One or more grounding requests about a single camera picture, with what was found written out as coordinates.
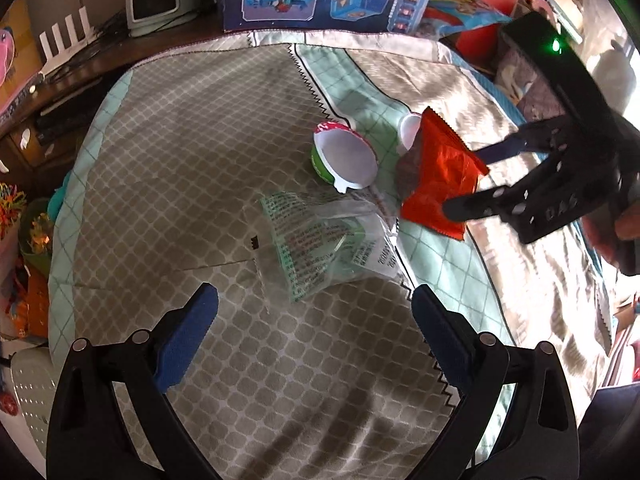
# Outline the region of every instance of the wooden furniture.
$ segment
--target wooden furniture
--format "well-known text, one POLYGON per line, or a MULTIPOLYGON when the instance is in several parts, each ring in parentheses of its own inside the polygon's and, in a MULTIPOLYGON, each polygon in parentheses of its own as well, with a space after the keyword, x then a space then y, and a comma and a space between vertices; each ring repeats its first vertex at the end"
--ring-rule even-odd
POLYGON ((210 40, 221 34, 215 14, 200 16, 169 30, 122 40, 106 47, 59 81, 38 86, 13 115, 0 124, 0 180, 17 184, 30 200, 50 195, 73 167, 87 128, 69 131, 43 146, 36 138, 34 124, 41 110, 114 70, 128 68, 164 50, 210 40), (27 129, 29 141, 25 145, 23 139, 27 137, 24 134, 27 129))

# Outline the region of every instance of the teal object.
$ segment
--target teal object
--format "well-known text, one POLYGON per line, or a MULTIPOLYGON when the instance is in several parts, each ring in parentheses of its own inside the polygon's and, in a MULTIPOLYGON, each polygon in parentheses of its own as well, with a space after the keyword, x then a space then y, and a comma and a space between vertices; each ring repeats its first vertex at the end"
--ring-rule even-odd
POLYGON ((47 215, 49 215, 49 218, 53 223, 56 223, 56 218, 58 218, 60 210, 62 209, 62 204, 65 201, 66 186, 68 186, 70 178, 71 172, 69 171, 69 173, 66 174, 65 179, 62 181, 62 187, 56 190, 49 200, 49 205, 47 205, 47 215))

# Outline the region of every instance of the finger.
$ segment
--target finger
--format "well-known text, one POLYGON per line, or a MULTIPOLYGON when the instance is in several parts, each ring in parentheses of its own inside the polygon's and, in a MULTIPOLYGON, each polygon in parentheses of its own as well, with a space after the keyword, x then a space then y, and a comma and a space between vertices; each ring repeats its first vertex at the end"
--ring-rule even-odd
POLYGON ((640 201, 634 202, 616 220, 616 235, 621 240, 640 238, 640 201))

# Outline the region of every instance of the black zigzag line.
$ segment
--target black zigzag line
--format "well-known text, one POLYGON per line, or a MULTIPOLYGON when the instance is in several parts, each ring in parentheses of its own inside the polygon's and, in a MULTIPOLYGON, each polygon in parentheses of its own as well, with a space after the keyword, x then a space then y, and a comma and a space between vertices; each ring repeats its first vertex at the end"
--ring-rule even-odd
POLYGON ((447 400, 446 400, 445 404, 447 406, 449 406, 450 408, 455 408, 456 405, 453 402, 451 402, 453 394, 450 394, 447 391, 447 388, 450 387, 450 384, 447 382, 447 378, 444 376, 444 373, 443 373, 442 369, 440 368, 440 365, 438 364, 438 360, 436 359, 436 356, 433 355, 433 352, 429 352, 429 355, 431 357, 433 357, 433 369, 438 371, 438 372, 440 372, 440 375, 438 376, 438 382, 443 385, 441 394, 444 394, 444 395, 447 396, 447 400))
POLYGON ((316 103, 318 103, 320 109, 322 110, 322 113, 327 117, 327 119, 332 121, 343 121, 347 124, 348 127, 352 128, 349 120, 339 115, 337 111, 334 110, 331 106, 329 99, 324 97, 324 94, 320 89, 320 85, 316 82, 311 72, 304 65, 302 58, 298 53, 297 45, 295 43, 291 45, 291 48, 289 49, 289 55, 296 63, 296 66, 298 67, 298 73, 304 80, 306 87, 309 88, 309 91, 313 95, 314 100, 316 101, 316 103))

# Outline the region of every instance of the pink object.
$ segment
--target pink object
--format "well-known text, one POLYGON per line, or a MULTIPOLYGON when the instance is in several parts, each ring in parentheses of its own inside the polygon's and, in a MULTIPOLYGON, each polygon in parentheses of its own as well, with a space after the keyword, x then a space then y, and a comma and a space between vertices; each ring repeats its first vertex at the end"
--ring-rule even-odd
POLYGON ((15 45, 14 37, 6 29, 0 30, 0 86, 4 83, 6 75, 14 63, 15 45))

